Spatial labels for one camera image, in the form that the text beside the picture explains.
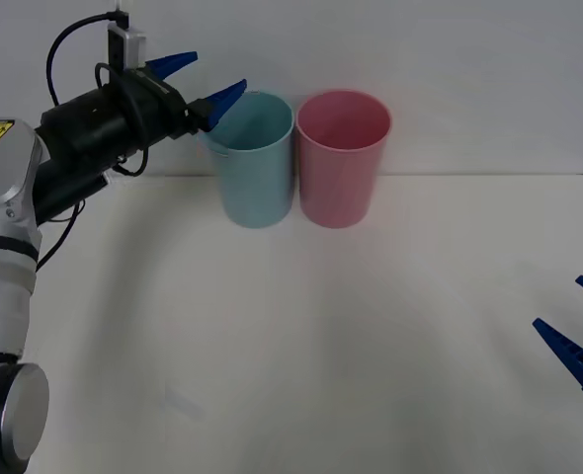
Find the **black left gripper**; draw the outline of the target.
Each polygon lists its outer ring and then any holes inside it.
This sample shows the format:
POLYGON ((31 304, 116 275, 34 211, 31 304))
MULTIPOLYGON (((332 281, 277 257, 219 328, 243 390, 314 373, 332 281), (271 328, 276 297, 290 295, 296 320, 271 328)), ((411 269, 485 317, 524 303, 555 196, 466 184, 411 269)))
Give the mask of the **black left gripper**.
POLYGON ((212 131, 246 91, 247 80, 242 79, 186 105, 182 95, 163 80, 197 60, 195 51, 181 52, 148 60, 145 68, 123 73, 122 78, 141 111, 149 144, 165 138, 178 139, 197 130, 212 131))

